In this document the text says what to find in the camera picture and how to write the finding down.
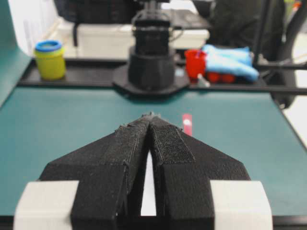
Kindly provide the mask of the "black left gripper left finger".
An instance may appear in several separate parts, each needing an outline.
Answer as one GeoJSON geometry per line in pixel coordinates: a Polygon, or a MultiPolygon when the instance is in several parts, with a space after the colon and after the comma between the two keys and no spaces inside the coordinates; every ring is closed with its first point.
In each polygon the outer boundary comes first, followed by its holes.
{"type": "Polygon", "coordinates": [[[150,116],[49,162],[16,207],[16,230],[115,230],[139,216],[150,116]]]}

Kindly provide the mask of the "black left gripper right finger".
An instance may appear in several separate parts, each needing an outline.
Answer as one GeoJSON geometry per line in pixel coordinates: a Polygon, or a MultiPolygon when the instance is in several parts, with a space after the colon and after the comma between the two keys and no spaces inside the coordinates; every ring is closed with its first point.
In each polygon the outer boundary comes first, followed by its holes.
{"type": "Polygon", "coordinates": [[[240,161],[155,116],[149,124],[157,214],[173,230],[271,230],[261,182],[240,161]]]}

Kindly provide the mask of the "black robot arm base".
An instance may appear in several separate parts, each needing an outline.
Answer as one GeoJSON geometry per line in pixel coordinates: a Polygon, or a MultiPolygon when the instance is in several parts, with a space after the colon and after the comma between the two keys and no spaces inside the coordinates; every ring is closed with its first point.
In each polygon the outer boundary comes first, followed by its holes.
{"type": "Polygon", "coordinates": [[[134,95],[169,95],[188,86],[183,68],[176,66],[170,47],[173,24],[161,10],[160,0],[145,0],[143,10],[132,19],[135,44],[128,63],[116,69],[113,84],[134,95]]]}

